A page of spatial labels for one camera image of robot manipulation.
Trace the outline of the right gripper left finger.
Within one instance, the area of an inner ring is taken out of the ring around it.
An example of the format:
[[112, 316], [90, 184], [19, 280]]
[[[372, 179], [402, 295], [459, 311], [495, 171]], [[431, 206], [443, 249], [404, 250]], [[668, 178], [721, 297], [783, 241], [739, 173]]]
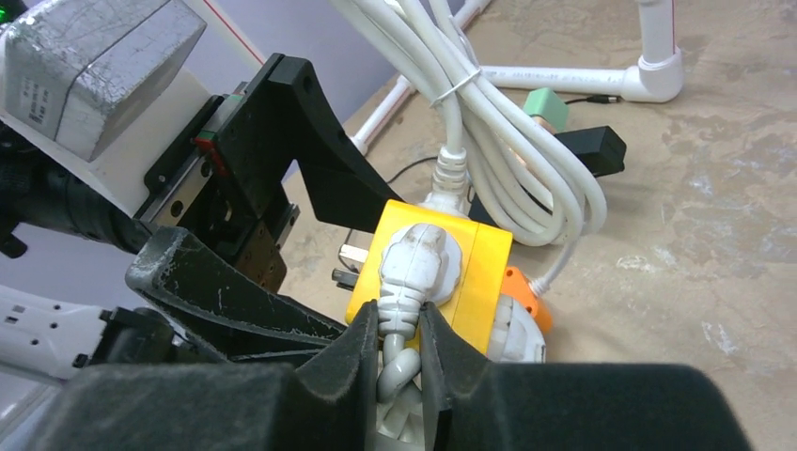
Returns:
[[97, 365], [55, 398], [32, 450], [370, 450], [377, 308], [300, 367]]

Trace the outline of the grey white plug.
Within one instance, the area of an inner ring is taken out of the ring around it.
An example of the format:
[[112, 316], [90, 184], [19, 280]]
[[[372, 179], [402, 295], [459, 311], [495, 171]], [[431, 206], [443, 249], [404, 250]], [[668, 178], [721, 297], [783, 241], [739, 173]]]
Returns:
[[417, 223], [395, 232], [383, 249], [377, 300], [382, 369], [376, 380], [377, 450], [422, 450], [422, 392], [414, 379], [421, 356], [409, 346], [421, 307], [448, 302], [461, 277], [461, 248], [438, 225]]

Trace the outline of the orange power strip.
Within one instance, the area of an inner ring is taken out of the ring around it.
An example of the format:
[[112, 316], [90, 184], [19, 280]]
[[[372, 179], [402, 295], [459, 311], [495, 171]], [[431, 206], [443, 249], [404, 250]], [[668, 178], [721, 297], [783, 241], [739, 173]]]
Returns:
[[554, 328], [553, 316], [542, 298], [532, 289], [532, 283], [517, 267], [508, 266], [500, 293], [517, 301], [536, 322], [543, 334]]

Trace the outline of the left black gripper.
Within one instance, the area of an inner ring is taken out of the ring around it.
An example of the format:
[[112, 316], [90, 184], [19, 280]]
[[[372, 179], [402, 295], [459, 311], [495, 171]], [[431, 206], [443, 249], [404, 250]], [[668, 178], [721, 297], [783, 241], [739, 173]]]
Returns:
[[[274, 293], [287, 274], [280, 248], [298, 217], [278, 187], [283, 176], [297, 163], [319, 221], [368, 233], [399, 195], [344, 131], [310, 61], [268, 58], [217, 133], [216, 169], [195, 140], [230, 100], [211, 97], [145, 172], [148, 197], [134, 215], [3, 124], [2, 256], [27, 252], [14, 234], [21, 224], [140, 251], [126, 285], [202, 353], [226, 362], [310, 360], [345, 327]], [[179, 227], [152, 235], [161, 226]]]

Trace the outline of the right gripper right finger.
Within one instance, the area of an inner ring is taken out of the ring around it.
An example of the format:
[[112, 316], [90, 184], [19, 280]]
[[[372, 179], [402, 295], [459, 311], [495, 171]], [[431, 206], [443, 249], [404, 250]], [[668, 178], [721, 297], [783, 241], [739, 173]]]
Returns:
[[420, 313], [429, 450], [747, 450], [718, 387], [669, 364], [495, 363]]

